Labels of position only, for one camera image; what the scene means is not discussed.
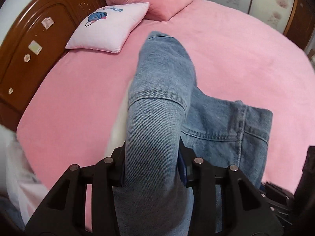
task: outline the wooden cabinet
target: wooden cabinet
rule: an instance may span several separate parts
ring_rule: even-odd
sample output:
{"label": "wooden cabinet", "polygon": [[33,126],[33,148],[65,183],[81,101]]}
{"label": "wooden cabinet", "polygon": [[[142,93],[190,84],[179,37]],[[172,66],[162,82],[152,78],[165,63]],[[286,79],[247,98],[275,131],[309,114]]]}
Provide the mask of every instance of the wooden cabinet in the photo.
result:
{"label": "wooden cabinet", "polygon": [[315,15],[305,0],[297,0],[292,22],[285,35],[301,49],[305,49],[315,27]]}

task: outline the embroidered cartoon design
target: embroidered cartoon design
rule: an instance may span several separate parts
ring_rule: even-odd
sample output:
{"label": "embroidered cartoon design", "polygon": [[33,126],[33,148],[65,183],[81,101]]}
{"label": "embroidered cartoon design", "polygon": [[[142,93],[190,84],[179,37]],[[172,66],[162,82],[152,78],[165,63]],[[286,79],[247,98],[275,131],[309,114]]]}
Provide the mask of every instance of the embroidered cartoon design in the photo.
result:
{"label": "embroidered cartoon design", "polygon": [[112,11],[119,11],[122,12],[123,9],[121,8],[116,8],[116,7],[103,7],[104,10],[112,10]]}
{"label": "embroidered cartoon design", "polygon": [[92,25],[95,21],[99,19],[106,19],[107,12],[94,12],[90,16],[88,16],[88,22],[85,24],[86,27]]}

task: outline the denim leg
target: denim leg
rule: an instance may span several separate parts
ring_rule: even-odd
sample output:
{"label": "denim leg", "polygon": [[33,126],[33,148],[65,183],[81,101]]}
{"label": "denim leg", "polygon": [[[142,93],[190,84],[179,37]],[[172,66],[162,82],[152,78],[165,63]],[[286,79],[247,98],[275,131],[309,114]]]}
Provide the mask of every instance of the denim leg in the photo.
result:
{"label": "denim leg", "polygon": [[129,90],[125,183],[114,188],[121,235],[186,235],[193,192],[176,169],[179,137],[196,83],[173,37],[152,32]]}
{"label": "denim leg", "polygon": [[193,193],[176,169],[184,109],[148,98],[129,109],[125,184],[114,190],[121,235],[185,235]]}

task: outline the metal rivet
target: metal rivet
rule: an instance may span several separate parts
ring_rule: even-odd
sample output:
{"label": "metal rivet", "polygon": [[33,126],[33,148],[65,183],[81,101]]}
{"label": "metal rivet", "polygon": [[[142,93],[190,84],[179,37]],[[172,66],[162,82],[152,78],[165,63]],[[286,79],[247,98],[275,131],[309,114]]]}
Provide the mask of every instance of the metal rivet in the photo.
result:
{"label": "metal rivet", "polygon": [[230,166],[230,170],[232,170],[232,171],[238,171],[238,167],[236,166],[236,165],[231,165]]}
{"label": "metal rivet", "polygon": [[71,170],[71,171],[75,171],[75,170],[77,170],[79,168],[79,165],[78,164],[72,164],[70,167],[69,167],[69,169]]}
{"label": "metal rivet", "polygon": [[30,54],[26,54],[26,55],[24,56],[24,62],[29,62],[30,59],[31,59],[31,55],[30,55]]}
{"label": "metal rivet", "polygon": [[106,157],[105,159],[104,159],[104,162],[105,163],[112,163],[114,160],[113,160],[113,158],[112,157]]}
{"label": "metal rivet", "polygon": [[201,164],[204,162],[204,159],[200,158],[200,157],[197,157],[194,159],[194,162],[197,163],[197,164]]}

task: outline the white pillow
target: white pillow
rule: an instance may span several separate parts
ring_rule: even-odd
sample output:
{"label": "white pillow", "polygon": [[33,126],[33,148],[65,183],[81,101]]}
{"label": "white pillow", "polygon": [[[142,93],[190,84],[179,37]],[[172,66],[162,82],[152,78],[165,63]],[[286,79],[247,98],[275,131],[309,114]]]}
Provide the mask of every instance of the white pillow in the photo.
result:
{"label": "white pillow", "polygon": [[141,22],[149,3],[131,3],[99,8],[75,30],[66,49],[92,49],[118,53],[130,32]]}

